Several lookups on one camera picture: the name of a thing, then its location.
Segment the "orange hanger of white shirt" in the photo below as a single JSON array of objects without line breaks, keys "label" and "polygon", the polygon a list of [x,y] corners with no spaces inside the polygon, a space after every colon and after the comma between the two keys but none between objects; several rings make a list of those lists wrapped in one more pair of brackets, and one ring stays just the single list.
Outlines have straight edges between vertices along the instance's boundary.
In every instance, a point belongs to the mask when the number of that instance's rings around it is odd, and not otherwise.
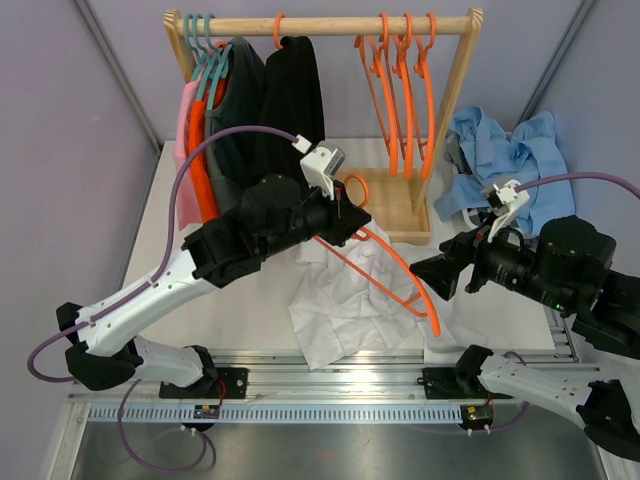
[{"label": "orange hanger of white shirt", "polygon": [[442,334],[442,327],[435,304],[431,299],[429,293],[427,292],[426,287],[423,285],[422,281],[419,280],[418,277],[410,271],[409,265],[401,257],[401,255],[388,242],[386,242],[383,238],[381,238],[378,234],[376,234],[366,226],[361,226],[351,236],[351,239],[363,244],[371,242],[377,244],[384,255],[393,261],[394,267],[392,267],[391,270],[394,273],[403,272],[403,275],[411,282],[411,284],[413,285],[412,289],[414,290],[414,295],[407,298],[398,296],[392,289],[388,288],[384,283],[381,283],[375,276],[372,276],[357,263],[354,263],[351,259],[341,253],[334,246],[331,246],[327,241],[319,236],[315,238],[315,240],[325,249],[327,249],[330,253],[340,259],[347,266],[351,267],[360,276],[362,276],[369,283],[378,288],[383,294],[399,304],[403,309],[413,315],[418,321],[428,321],[432,334],[436,338],[440,337]]}]

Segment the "white shirt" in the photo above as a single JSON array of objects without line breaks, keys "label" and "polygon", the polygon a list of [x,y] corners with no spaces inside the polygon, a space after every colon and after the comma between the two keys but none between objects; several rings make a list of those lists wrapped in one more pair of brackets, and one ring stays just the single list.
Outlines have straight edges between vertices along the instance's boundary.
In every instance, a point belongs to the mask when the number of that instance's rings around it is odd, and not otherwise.
[{"label": "white shirt", "polygon": [[[391,243],[374,222],[367,227],[388,242],[408,265],[435,253],[429,247]],[[335,248],[398,296],[414,295],[411,282],[403,272],[391,270],[393,261],[374,242],[350,240],[344,247]],[[442,327],[441,336],[436,338],[428,321],[418,321],[316,240],[299,246],[296,261],[307,271],[288,311],[296,341],[312,370],[366,349],[395,349],[413,331],[419,331],[425,347],[436,353],[455,352],[487,342],[483,334],[464,325],[454,301],[445,301],[429,290]]]}]

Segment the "black shirt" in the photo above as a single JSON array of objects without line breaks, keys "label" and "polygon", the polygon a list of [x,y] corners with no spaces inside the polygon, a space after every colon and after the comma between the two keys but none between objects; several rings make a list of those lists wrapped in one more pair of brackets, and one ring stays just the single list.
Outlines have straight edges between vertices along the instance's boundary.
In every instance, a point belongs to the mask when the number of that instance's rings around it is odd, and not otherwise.
[{"label": "black shirt", "polygon": [[[282,48],[266,60],[263,102],[258,123],[312,144],[326,138],[323,102],[314,48],[306,36],[284,37]],[[300,167],[302,154],[284,138],[258,133],[249,171],[258,182],[269,174],[290,177],[309,190]]]}]

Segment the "orange hanger of black shirt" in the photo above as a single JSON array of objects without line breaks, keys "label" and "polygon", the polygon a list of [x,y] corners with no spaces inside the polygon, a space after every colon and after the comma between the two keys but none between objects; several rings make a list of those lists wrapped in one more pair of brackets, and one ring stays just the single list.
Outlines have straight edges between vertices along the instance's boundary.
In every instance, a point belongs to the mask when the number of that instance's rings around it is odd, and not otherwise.
[{"label": "orange hanger of black shirt", "polygon": [[281,43],[280,25],[281,25],[281,21],[285,17],[286,17],[286,14],[284,12],[279,12],[274,19],[272,38],[273,38],[274,46],[277,50],[283,49],[283,45]]}]

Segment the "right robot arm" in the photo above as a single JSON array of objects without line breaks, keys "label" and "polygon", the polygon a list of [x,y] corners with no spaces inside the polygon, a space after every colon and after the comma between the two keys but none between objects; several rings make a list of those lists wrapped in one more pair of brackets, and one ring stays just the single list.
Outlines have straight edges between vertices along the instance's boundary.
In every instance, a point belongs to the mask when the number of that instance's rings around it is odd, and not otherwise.
[{"label": "right robot arm", "polygon": [[639,280],[612,269],[615,240],[575,215],[547,222],[535,248],[513,244],[507,227],[489,235],[493,220],[443,242],[438,255],[411,272],[444,300],[456,293],[461,272],[472,270],[465,290],[488,283],[519,294],[563,319],[610,362],[607,380],[563,378],[472,344],[448,378],[467,398],[511,397],[541,407],[580,428],[601,449],[639,459]]}]

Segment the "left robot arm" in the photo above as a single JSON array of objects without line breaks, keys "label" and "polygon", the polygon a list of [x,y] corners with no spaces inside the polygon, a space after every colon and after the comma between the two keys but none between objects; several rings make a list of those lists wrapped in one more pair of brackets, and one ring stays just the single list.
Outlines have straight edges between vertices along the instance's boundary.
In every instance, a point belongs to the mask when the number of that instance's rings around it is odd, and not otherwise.
[{"label": "left robot arm", "polygon": [[69,373],[92,391],[141,379],[164,382],[182,398],[208,396],[219,374],[206,348],[159,344],[141,337],[141,331],[314,237],[342,247],[371,219],[351,202],[340,181],[326,195],[318,187],[303,192],[289,177],[267,176],[245,190],[234,208],[187,235],[158,274],[94,305],[59,307],[60,328],[78,328],[67,336]]}]

